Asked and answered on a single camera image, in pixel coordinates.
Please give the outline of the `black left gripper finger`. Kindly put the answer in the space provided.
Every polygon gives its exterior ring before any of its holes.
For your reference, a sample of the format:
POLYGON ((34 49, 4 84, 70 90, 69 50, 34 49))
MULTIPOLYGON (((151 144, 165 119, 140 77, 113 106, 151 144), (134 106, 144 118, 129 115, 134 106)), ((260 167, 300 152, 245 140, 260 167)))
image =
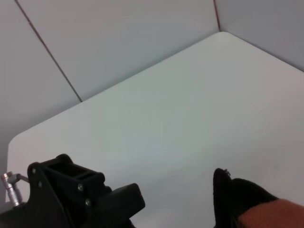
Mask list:
POLYGON ((130 218, 145 207, 136 183, 112 190, 104 174, 66 154, 47 161, 44 174, 74 228, 132 228, 130 218))

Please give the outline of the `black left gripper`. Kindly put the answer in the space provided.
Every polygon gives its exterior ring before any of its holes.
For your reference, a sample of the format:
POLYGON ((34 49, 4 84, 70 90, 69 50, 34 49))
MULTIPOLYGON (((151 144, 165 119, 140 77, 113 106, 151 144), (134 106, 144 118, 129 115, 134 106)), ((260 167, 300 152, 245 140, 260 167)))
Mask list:
POLYGON ((2 228, 70 228, 63 205, 44 172, 41 163, 28 167, 30 196, 22 203, 0 214, 2 228))

